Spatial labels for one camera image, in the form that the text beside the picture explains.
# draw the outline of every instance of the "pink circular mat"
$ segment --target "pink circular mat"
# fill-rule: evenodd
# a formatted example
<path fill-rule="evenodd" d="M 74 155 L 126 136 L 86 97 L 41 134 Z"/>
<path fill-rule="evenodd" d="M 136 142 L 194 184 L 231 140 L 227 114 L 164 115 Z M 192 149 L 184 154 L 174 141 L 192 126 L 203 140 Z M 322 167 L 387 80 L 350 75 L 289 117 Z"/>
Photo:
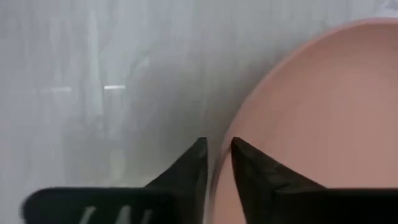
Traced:
<path fill-rule="evenodd" d="M 305 44 L 243 103 L 213 182 L 213 223 L 246 223 L 232 137 L 326 187 L 398 187 L 398 19 L 368 19 Z"/>

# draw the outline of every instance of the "pink round object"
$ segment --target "pink round object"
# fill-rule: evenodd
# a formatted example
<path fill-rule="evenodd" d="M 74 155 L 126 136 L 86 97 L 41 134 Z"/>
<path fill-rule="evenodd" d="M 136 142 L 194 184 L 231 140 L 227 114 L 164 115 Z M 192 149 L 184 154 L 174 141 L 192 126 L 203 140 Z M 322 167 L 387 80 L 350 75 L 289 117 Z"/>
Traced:
<path fill-rule="evenodd" d="M 325 187 L 398 187 L 398 19 L 305 44 L 243 103 L 221 149 L 213 223 L 246 223 L 228 146 L 241 137 Z"/>

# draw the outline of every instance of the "floor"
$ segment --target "floor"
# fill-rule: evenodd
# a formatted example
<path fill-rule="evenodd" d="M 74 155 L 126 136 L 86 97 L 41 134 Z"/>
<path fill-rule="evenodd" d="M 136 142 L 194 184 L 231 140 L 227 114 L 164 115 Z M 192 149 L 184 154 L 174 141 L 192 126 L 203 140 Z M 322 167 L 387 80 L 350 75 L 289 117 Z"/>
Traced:
<path fill-rule="evenodd" d="M 42 187 L 144 185 L 199 136 L 216 157 L 282 57 L 383 2 L 1 0 L 0 222 Z"/>

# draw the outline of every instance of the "marble surface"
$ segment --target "marble surface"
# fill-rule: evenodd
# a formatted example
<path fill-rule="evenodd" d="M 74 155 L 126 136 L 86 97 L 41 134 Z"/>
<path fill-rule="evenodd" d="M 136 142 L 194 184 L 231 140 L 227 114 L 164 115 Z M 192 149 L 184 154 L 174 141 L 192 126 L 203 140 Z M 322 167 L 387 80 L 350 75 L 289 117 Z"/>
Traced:
<path fill-rule="evenodd" d="M 141 186 L 212 158 L 283 56 L 383 0 L 0 0 L 0 223 L 34 190 Z"/>

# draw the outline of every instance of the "black plastic object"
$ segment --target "black plastic object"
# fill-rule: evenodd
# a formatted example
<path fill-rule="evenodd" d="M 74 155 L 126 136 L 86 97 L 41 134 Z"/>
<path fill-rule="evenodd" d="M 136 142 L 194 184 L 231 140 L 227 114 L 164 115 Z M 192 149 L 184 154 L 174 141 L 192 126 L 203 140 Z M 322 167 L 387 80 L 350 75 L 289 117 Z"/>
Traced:
<path fill-rule="evenodd" d="M 240 138 L 231 153 L 248 224 L 398 223 L 397 189 L 326 189 Z"/>
<path fill-rule="evenodd" d="M 26 224 L 201 224 L 207 183 L 207 140 L 197 139 L 143 188 L 52 188 L 23 205 Z"/>

